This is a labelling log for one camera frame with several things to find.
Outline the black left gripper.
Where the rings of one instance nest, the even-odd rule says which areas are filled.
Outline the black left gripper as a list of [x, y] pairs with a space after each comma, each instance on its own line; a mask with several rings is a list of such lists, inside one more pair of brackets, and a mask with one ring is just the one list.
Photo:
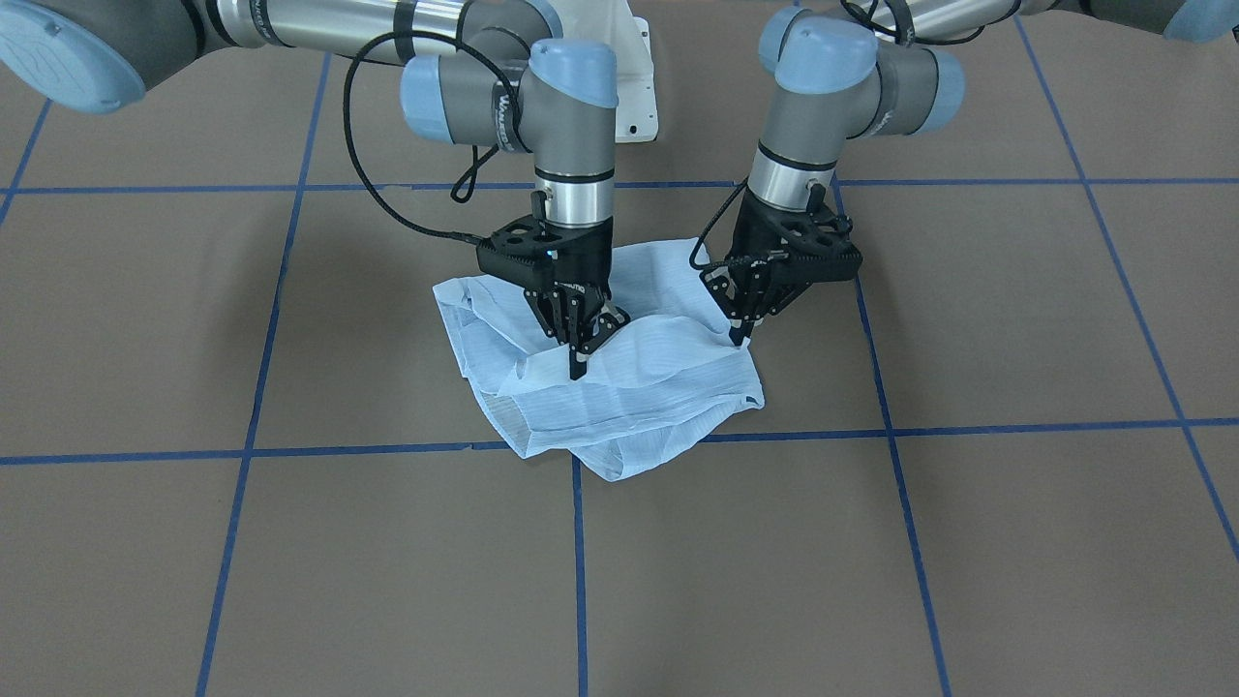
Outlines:
[[862, 254], [851, 241], [852, 222], [828, 207], [829, 189], [809, 189], [802, 210], [778, 210], [748, 189], [733, 189], [699, 235], [699, 250], [722, 213], [740, 197], [727, 255], [699, 261], [699, 279], [730, 321], [732, 345], [750, 340], [758, 323], [781, 314], [814, 284], [856, 279]]

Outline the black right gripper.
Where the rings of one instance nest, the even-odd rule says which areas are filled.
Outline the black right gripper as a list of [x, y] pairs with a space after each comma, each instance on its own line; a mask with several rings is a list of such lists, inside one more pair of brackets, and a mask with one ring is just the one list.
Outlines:
[[615, 222], [558, 227], [524, 215], [476, 248], [483, 274], [522, 288], [545, 336], [569, 336], [569, 379], [589, 371], [589, 357], [631, 322], [611, 303]]

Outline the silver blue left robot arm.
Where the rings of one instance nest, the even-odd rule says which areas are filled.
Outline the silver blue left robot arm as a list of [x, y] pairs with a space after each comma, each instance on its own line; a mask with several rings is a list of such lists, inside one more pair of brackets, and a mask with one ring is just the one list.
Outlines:
[[1234, 1], [841, 1], [788, 6], [766, 24], [758, 59], [773, 76], [752, 167], [732, 189], [738, 219], [717, 261], [691, 258], [742, 345], [814, 284], [849, 282], [862, 264], [847, 215], [831, 210], [849, 141], [944, 128], [966, 78], [952, 45], [1018, 15], [1079, 14], [1182, 43], [1237, 27]]

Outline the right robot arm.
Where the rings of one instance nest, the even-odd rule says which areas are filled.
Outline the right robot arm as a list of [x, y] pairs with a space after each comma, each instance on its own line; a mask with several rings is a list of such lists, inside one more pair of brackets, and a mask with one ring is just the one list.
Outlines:
[[79, 113], [110, 114], [223, 48], [278, 45], [348, 59], [344, 145], [361, 163], [352, 92], [362, 66], [399, 68], [399, 105], [426, 140], [468, 146], [468, 198], [497, 154], [532, 156], [529, 215], [483, 236], [400, 224], [475, 248], [479, 269], [522, 288], [540, 331], [569, 352], [569, 376], [628, 316], [608, 287], [615, 239], [617, 58], [563, 33], [548, 1], [5, 1], [2, 63]]

